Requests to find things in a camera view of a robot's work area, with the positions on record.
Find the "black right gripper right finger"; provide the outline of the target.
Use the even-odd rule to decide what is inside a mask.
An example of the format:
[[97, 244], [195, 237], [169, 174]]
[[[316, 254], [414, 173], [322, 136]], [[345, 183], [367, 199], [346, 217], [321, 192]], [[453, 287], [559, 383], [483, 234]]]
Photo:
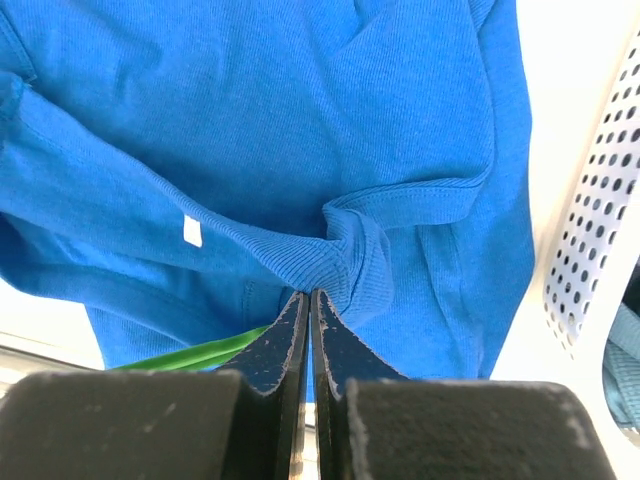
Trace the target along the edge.
[[310, 300], [323, 479], [611, 479], [578, 398], [548, 382], [417, 381], [380, 359], [328, 294]]

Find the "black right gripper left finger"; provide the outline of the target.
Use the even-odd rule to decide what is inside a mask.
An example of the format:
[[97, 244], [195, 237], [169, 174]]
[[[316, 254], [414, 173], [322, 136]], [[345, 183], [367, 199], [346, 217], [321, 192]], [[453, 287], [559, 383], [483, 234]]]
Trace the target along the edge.
[[5, 479], [297, 479], [309, 299], [211, 372], [37, 373], [1, 402]]

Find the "blue tank top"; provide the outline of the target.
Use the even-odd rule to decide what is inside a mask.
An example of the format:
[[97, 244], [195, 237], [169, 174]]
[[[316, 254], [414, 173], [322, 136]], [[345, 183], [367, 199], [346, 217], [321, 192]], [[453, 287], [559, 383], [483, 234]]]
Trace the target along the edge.
[[401, 373], [486, 378], [530, 135], [512, 1], [5, 1], [1, 276], [110, 368], [322, 289]]

